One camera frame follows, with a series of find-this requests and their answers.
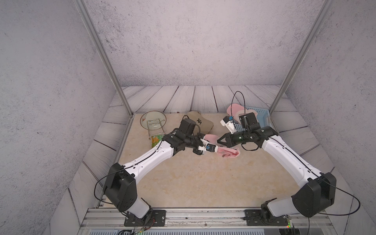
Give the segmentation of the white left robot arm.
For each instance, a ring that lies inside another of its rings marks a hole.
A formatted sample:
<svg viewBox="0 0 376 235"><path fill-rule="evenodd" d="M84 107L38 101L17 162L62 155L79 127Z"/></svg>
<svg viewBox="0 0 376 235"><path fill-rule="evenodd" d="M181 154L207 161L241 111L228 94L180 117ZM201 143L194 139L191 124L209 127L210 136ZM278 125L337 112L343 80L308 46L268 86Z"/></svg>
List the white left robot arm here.
<svg viewBox="0 0 376 235"><path fill-rule="evenodd" d="M153 222L153 208L137 193L137 184L150 171L186 148L193 149L193 153L197 155L216 150L215 145L204 140L204 134L193 133L195 127L195 121L183 119L178 128L164 135L162 140L144 155L124 165L115 163L110 167L105 177L103 192L119 212L134 216L135 226L149 227Z"/></svg>

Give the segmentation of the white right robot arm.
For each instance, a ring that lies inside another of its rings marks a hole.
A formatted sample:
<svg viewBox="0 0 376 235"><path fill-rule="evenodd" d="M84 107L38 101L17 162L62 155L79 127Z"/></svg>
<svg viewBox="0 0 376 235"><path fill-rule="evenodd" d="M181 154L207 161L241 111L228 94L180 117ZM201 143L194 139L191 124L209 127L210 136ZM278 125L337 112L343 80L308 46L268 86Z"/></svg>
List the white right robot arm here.
<svg viewBox="0 0 376 235"><path fill-rule="evenodd" d="M300 188L290 197L264 202L260 213L263 223L271 225L279 217L291 214L311 218L334 204L336 178L330 172L321 172L291 150L272 127L261 127L255 114L248 113L241 118L241 130L236 129L233 117L226 116L220 123L229 132L218 139L219 144L234 147L255 143L274 157Z"/></svg>

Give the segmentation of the beige baseball cap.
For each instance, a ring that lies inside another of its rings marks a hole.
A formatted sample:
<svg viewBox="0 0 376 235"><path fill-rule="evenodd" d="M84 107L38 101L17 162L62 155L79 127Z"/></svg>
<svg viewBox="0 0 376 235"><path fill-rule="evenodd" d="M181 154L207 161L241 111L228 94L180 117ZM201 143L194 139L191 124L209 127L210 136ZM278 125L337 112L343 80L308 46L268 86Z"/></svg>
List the beige baseball cap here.
<svg viewBox="0 0 376 235"><path fill-rule="evenodd" d="M212 121L203 117L202 114L198 111L191 111L188 112L186 115L189 119L195 121L196 124L200 126L200 133L202 134L209 134L214 126Z"/></svg>

